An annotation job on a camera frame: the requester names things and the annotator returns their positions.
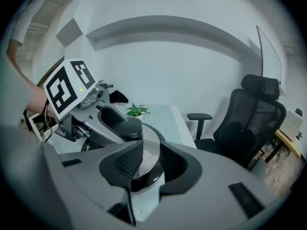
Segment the chair backrest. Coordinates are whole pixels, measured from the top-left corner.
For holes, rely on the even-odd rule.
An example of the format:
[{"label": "chair backrest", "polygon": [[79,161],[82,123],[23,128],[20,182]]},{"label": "chair backrest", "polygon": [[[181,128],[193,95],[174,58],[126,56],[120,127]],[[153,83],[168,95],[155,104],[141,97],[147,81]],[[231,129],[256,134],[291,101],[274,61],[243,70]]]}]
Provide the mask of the chair backrest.
[{"label": "chair backrest", "polygon": [[232,92],[227,114],[213,137],[227,157],[247,167],[279,129],[286,109],[276,101],[277,79],[249,74],[241,86]]}]

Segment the black mesh chair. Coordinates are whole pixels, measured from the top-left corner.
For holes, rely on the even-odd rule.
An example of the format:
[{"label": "black mesh chair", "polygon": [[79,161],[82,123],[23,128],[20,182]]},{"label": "black mesh chair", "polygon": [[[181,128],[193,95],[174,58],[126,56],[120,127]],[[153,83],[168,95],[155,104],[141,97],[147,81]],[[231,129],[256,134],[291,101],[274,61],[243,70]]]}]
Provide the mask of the black mesh chair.
[{"label": "black mesh chair", "polygon": [[226,156],[247,168],[251,160],[281,126],[285,107],[277,102],[277,79],[246,75],[241,86],[232,92],[227,114],[213,134],[213,139],[200,139],[208,114],[188,114],[198,120],[197,149]]}]

